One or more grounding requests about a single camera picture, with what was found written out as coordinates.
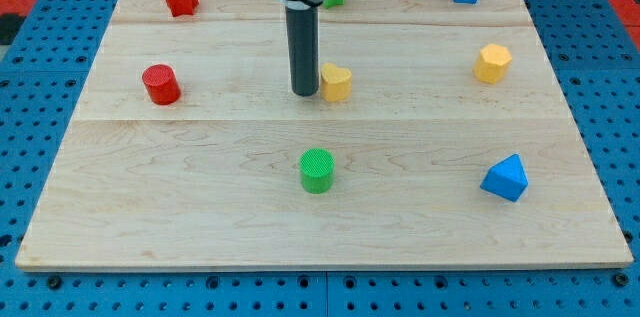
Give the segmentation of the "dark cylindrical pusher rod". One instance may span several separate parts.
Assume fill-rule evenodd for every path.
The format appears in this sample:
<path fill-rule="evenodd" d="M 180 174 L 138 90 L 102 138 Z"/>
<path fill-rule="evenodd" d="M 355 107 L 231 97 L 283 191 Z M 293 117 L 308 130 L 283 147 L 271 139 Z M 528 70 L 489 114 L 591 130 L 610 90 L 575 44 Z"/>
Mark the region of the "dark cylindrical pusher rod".
<path fill-rule="evenodd" d="M 291 89 L 298 96 L 312 96 L 319 88 L 317 8 L 286 7 L 285 17 Z"/>

